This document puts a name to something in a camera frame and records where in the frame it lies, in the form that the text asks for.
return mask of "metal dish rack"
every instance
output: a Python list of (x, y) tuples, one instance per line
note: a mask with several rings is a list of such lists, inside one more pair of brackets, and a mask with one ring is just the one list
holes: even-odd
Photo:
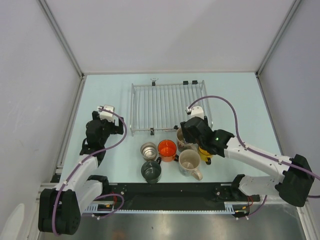
[[(174, 131), (180, 122), (187, 121), (187, 107), (196, 99), (206, 96), (206, 84), (184, 81), (172, 84), (131, 85), (130, 130), (136, 131)], [(195, 104), (204, 110), (208, 123), (213, 127), (208, 99)]]

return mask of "stainless steel cup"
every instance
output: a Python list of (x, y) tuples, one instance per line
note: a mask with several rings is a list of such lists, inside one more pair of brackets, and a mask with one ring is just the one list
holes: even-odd
[(155, 184), (161, 178), (161, 157), (156, 161), (147, 161), (141, 167), (141, 174), (148, 184)]
[(157, 146), (153, 142), (146, 142), (140, 148), (143, 158), (147, 161), (154, 161), (157, 157)]

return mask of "beige mug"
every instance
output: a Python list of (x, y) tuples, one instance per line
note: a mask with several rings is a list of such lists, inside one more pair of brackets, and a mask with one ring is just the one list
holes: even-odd
[(197, 180), (202, 180), (202, 173), (198, 170), (201, 158), (200, 155), (191, 149), (184, 150), (179, 156), (179, 171), (182, 175), (193, 176)]
[(193, 143), (185, 143), (181, 127), (176, 131), (176, 145), (178, 146), (178, 150), (180, 153), (187, 149), (191, 149), (197, 152), (197, 147)]

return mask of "white enclosure wall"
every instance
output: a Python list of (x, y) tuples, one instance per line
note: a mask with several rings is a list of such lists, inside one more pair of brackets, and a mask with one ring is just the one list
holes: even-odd
[[(301, 154), (320, 173), (320, 1), (302, 1), (261, 75), (285, 154)], [(311, 194), (320, 195), (315, 181)], [(320, 201), (310, 199), (320, 223)]]
[(47, 0), (84, 73), (255, 72), (294, 0)]
[(0, 1), (0, 233), (49, 181), (80, 79), (35, 0)]

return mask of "mug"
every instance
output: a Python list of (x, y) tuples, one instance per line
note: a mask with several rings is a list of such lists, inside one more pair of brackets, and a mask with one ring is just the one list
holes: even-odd
[(205, 161), (205, 163), (207, 165), (211, 164), (211, 158), (213, 157), (212, 154), (210, 154), (209, 152), (207, 152), (206, 150), (203, 150), (202, 148), (200, 148), (198, 146), (198, 154), (200, 155), (200, 158)]
[(197, 152), (191, 149), (184, 150), (179, 156), (179, 170), (184, 176), (193, 176), (202, 180), (202, 173), (198, 170), (201, 158)]
[(157, 157), (157, 146), (153, 142), (146, 142), (140, 148), (144, 160), (155, 160)]
[(141, 174), (148, 184), (156, 184), (160, 180), (160, 163), (161, 157), (158, 157), (156, 161), (149, 160), (142, 165)]
[(181, 127), (176, 131), (176, 144), (180, 153), (187, 149), (197, 151), (197, 147), (193, 143), (185, 143)]
[(159, 156), (164, 162), (171, 162), (172, 160), (178, 161), (178, 155), (176, 155), (177, 146), (171, 140), (163, 140), (158, 145)]

